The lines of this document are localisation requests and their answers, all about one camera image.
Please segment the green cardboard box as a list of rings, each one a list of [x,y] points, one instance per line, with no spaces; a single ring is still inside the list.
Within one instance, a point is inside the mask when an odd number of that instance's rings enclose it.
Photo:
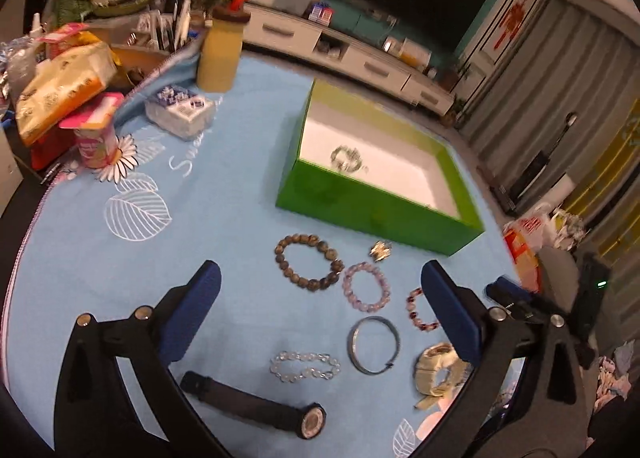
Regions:
[[[448,148],[373,100],[314,80],[276,204],[451,256],[484,224]]]

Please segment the white tv cabinet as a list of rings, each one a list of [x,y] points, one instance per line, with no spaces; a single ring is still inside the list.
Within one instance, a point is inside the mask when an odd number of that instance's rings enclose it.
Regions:
[[[252,14],[244,43],[276,52],[357,80],[371,88],[444,116],[454,96],[390,54],[330,27],[248,4]]]

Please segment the yellow snack package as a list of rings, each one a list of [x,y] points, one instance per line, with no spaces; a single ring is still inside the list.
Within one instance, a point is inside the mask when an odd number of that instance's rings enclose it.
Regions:
[[[29,148],[68,114],[103,92],[116,74],[104,42],[59,54],[26,86],[15,111],[18,134]]]

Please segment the red yellow shopping bag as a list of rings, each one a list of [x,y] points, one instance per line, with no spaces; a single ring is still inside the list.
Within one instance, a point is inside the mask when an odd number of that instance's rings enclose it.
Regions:
[[[503,239],[510,252],[521,287],[529,292],[541,292],[538,260],[535,252],[529,248],[524,236],[509,227],[503,232]]]

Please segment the gold flower brooch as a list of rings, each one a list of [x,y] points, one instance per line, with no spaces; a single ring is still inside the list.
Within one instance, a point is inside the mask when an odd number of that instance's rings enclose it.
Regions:
[[[370,249],[369,256],[374,262],[381,262],[392,254],[393,245],[389,241],[378,240]]]

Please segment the grey chair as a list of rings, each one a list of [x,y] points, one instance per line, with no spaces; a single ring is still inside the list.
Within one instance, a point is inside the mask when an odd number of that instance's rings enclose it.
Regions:
[[[543,246],[537,252],[541,295],[566,314],[570,314],[576,298],[582,295],[580,276],[584,269],[584,259],[588,259],[589,256],[591,256],[592,274],[587,293],[588,300],[580,299],[580,304],[587,314],[583,310],[580,312],[596,319],[600,313],[605,290],[604,287],[599,288],[598,283],[607,280],[610,274],[605,262],[591,251],[579,251],[577,258],[568,251],[551,246]]]

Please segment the blue floral tablecloth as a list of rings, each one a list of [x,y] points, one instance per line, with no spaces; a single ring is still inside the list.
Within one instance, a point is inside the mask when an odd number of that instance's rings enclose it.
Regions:
[[[122,129],[143,155],[129,183],[74,169],[51,188],[25,185],[14,196],[1,226],[6,378],[43,441],[53,438],[58,373],[77,316],[127,317],[212,260],[220,295],[172,372],[193,370],[290,405],[319,403],[328,415],[318,438],[305,442],[198,406],[222,444],[239,457],[405,456],[423,421],[413,408],[413,362],[444,338],[416,330],[405,309],[430,254],[395,244],[381,266],[392,292],[383,315],[400,333],[401,352],[377,377],[348,359],[346,338],[361,317],[342,290],[296,288],[274,262],[277,241],[292,233],[318,235],[349,265],[374,244],[371,235],[276,205],[310,87],[308,72],[245,56],[212,125],[192,142],[153,126],[141,100],[128,105]]]

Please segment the white wrist watch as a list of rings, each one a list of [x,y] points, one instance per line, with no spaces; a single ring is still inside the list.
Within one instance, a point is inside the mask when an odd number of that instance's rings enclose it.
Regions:
[[[440,400],[453,400],[472,370],[472,365],[462,360],[448,342],[427,348],[414,366],[413,382],[421,395],[414,408],[429,410]]]

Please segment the yellow bottle with brown lid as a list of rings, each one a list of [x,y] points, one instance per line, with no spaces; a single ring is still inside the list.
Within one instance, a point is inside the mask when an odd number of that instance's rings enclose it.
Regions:
[[[250,22],[244,10],[247,0],[220,0],[212,9],[212,25],[201,48],[196,84],[206,93],[232,89],[242,52],[243,36]]]

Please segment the white plastic bag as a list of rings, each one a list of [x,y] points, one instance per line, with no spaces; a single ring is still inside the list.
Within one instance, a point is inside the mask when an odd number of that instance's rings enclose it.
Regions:
[[[503,233],[520,235],[533,252],[538,252],[544,246],[553,246],[558,234],[552,220],[553,211],[551,204],[541,202],[516,220],[506,223]]]

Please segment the grey metal bangle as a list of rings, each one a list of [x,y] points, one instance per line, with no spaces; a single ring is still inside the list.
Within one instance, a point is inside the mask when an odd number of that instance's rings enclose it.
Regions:
[[[391,371],[401,352],[401,337],[387,318],[371,315],[359,319],[350,328],[346,341],[352,366],[366,377],[377,377]]]

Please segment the pink yogurt cup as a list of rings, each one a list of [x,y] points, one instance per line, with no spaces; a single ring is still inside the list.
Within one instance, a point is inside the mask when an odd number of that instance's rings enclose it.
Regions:
[[[82,161],[89,169],[104,169],[115,157],[117,140],[114,115],[124,96],[119,92],[103,92],[80,106],[58,124],[71,130]]]

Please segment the black wrist watch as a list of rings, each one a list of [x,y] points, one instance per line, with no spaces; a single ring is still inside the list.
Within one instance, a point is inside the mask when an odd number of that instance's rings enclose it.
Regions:
[[[280,404],[232,388],[194,371],[187,371],[183,375],[180,388],[201,403],[226,415],[295,433],[302,440],[316,438],[326,426],[326,411],[317,403],[303,408]]]

